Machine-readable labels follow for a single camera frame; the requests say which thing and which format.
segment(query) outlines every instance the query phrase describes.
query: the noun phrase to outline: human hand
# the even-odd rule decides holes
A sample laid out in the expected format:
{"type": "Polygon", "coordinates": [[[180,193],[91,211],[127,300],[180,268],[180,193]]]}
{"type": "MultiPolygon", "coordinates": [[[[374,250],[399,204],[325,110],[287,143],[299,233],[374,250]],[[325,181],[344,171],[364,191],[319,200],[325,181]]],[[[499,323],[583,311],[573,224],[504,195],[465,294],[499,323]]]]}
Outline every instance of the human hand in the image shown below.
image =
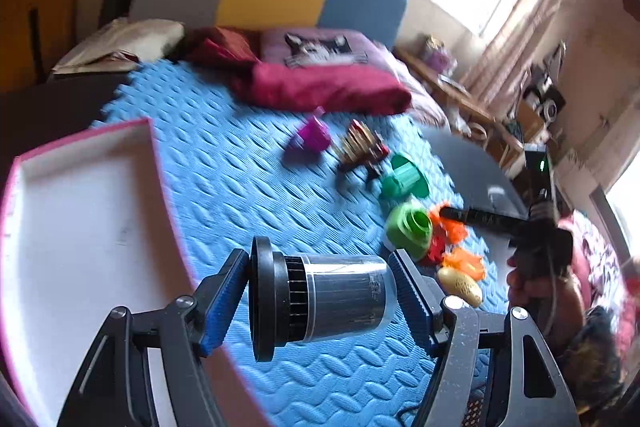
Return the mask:
{"type": "MultiPolygon", "coordinates": [[[[515,266],[513,257],[508,258],[507,264],[515,266]]],[[[553,296],[551,277],[525,281],[518,273],[517,268],[507,274],[507,284],[509,285],[510,308],[520,306],[527,309],[527,305],[532,299],[551,299],[553,296]]],[[[554,354],[562,351],[584,326],[582,298],[573,277],[556,278],[556,298],[556,316],[551,330],[545,338],[549,349],[554,354]]],[[[541,329],[544,326],[544,324],[538,324],[541,329]]]]}

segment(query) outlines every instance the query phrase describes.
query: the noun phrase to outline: white cable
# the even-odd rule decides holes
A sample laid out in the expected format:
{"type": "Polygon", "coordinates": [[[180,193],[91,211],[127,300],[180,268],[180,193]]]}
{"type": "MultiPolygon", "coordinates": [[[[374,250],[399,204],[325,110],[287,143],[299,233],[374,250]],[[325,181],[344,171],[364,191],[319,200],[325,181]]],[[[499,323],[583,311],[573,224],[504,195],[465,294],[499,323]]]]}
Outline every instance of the white cable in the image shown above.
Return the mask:
{"type": "Polygon", "coordinates": [[[549,276],[551,277],[551,313],[549,314],[549,318],[546,320],[545,330],[542,335],[546,337],[550,332],[551,328],[554,324],[554,319],[556,318],[556,308],[558,307],[558,286],[556,284],[556,274],[554,273],[554,264],[551,260],[551,252],[549,247],[546,247],[546,258],[549,260],[549,276]]]}

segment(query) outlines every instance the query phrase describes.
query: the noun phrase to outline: clear plastic container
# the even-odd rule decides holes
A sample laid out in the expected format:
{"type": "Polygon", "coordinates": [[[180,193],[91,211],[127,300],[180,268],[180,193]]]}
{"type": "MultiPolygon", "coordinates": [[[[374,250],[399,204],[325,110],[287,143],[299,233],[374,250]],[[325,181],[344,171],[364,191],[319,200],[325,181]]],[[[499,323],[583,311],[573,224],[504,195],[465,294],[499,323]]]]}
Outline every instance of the clear plastic container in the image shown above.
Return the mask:
{"type": "Polygon", "coordinates": [[[300,256],[308,288],[303,342],[357,335],[385,328],[396,312],[396,281],[375,255],[300,256]]]}

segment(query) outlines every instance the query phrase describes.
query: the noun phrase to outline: silver screw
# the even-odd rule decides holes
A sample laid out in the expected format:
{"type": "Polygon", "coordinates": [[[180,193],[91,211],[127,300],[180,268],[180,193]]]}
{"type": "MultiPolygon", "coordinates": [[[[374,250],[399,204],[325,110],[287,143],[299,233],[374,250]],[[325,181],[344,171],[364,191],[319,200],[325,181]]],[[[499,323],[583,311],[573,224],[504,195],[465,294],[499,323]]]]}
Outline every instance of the silver screw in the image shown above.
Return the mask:
{"type": "Polygon", "coordinates": [[[451,310],[459,310],[465,307],[465,301],[457,295],[447,295],[444,298],[444,305],[451,310]]]}
{"type": "Polygon", "coordinates": [[[121,319],[127,314],[127,309],[124,306],[117,306],[109,313],[112,319],[121,319]]]}
{"type": "Polygon", "coordinates": [[[193,306],[194,300],[191,295],[180,295],[175,299],[175,303],[178,305],[178,308],[190,308],[193,306]]]}
{"type": "Polygon", "coordinates": [[[529,317],[526,309],[520,308],[520,306],[516,306],[513,310],[511,310],[511,315],[513,315],[519,321],[523,321],[524,319],[529,317]]]}

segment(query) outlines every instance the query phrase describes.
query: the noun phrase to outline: teal plastic toy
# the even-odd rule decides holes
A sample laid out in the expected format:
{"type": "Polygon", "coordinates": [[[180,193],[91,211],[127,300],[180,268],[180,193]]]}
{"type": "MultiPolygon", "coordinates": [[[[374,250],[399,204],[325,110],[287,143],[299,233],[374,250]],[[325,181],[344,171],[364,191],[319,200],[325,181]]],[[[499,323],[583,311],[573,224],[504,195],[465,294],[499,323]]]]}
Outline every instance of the teal plastic toy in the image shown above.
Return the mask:
{"type": "Polygon", "coordinates": [[[416,198],[429,196],[427,178],[409,156],[394,154],[391,168],[393,172],[381,180],[380,197],[391,200],[404,198],[407,194],[413,194],[416,198]]]}
{"type": "Polygon", "coordinates": [[[385,224],[385,246],[389,250],[404,248],[414,261],[425,256],[431,244],[431,219],[417,201],[396,206],[385,224]]]}

